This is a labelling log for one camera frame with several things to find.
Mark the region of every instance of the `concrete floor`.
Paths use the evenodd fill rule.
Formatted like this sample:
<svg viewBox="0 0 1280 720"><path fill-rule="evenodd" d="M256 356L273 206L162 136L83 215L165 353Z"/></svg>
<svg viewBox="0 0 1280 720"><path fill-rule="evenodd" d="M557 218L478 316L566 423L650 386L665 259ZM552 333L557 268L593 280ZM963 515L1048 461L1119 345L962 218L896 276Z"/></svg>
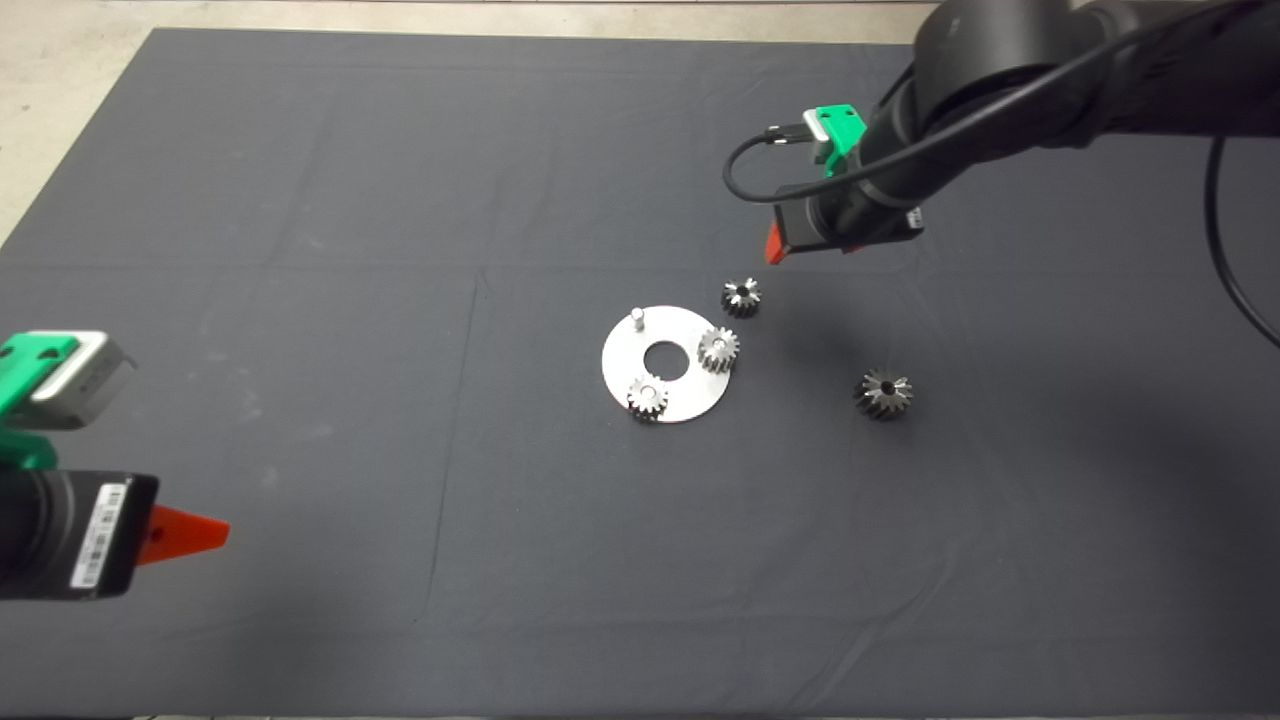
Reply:
<svg viewBox="0 0 1280 720"><path fill-rule="evenodd" d="M154 27L909 42L932 4L0 1L0 245Z"/></svg>

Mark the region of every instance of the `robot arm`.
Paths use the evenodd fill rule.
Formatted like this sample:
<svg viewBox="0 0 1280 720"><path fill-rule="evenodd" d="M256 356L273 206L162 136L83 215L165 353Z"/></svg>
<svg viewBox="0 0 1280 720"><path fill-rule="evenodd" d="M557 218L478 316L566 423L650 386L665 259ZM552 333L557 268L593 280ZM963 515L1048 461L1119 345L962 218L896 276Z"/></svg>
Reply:
<svg viewBox="0 0 1280 720"><path fill-rule="evenodd" d="M1093 49L1143 35L1034 101L987 110ZM842 167L850 176L910 156L851 182L783 187L791 197L774 202L771 261L914 237L922 225L909 213L922 201L973 164L1037 146L1083 147L1105 133L1280 136L1275 1L1098 0L1071 10L1068 0L947 0L914 53ZM938 133L950 137L922 145Z"/></svg>

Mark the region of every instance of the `label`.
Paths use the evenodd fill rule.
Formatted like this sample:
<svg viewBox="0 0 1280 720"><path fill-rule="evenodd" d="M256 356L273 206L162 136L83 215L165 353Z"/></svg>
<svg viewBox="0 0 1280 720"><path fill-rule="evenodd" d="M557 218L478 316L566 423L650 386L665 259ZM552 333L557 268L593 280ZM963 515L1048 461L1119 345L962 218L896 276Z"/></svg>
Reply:
<svg viewBox="0 0 1280 720"><path fill-rule="evenodd" d="M76 557L76 570L72 573L72 588L78 591L93 589L102 577L102 566L106 565L106 550L111 546L115 536L115 524L120 520L120 507L124 505L124 493L129 486L124 483L106 483L97 488L97 500L93 501L93 512L88 518L88 528L84 529L84 542L81 543L81 552Z"/></svg>

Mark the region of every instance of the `spur gear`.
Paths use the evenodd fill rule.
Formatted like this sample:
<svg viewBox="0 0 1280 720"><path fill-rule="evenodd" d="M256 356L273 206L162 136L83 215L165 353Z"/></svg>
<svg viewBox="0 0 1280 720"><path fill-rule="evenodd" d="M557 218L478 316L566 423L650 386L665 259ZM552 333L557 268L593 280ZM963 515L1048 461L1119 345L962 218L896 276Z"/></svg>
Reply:
<svg viewBox="0 0 1280 720"><path fill-rule="evenodd" d="M721 305L735 318L750 318L760 309L760 283L755 278L730 281L721 291Z"/></svg>
<svg viewBox="0 0 1280 720"><path fill-rule="evenodd" d="M858 406L877 420L901 415L914 397L910 380L883 369L868 370L858 386Z"/></svg>
<svg viewBox="0 0 1280 720"><path fill-rule="evenodd" d="M698 361L713 373L724 373L733 366L740 347L733 331L728 328L707 331L698 341Z"/></svg>
<svg viewBox="0 0 1280 720"><path fill-rule="evenodd" d="M652 423L667 409L667 383L662 378L645 373L636 378L627 389L627 410L639 420Z"/></svg>

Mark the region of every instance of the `circular metal plate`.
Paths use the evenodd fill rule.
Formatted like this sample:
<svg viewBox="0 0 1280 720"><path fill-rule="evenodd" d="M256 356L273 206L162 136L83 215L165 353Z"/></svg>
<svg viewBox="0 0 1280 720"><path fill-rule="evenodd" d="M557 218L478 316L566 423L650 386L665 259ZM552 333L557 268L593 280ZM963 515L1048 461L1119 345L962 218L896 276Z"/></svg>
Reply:
<svg viewBox="0 0 1280 720"><path fill-rule="evenodd" d="M684 423L710 410L724 395L732 373L712 373L698 361L698 341L714 325L707 318L672 305L645 307L644 328L639 331L631 315L622 318L604 340L604 350L600 352L600 370L609 395L626 407L627 388L636 378L648 373L644 366L645 351L659 342L671 342L689 356L689 370L678 379L667 380L671 397L667 400L667 409L658 415L658 421Z"/></svg>

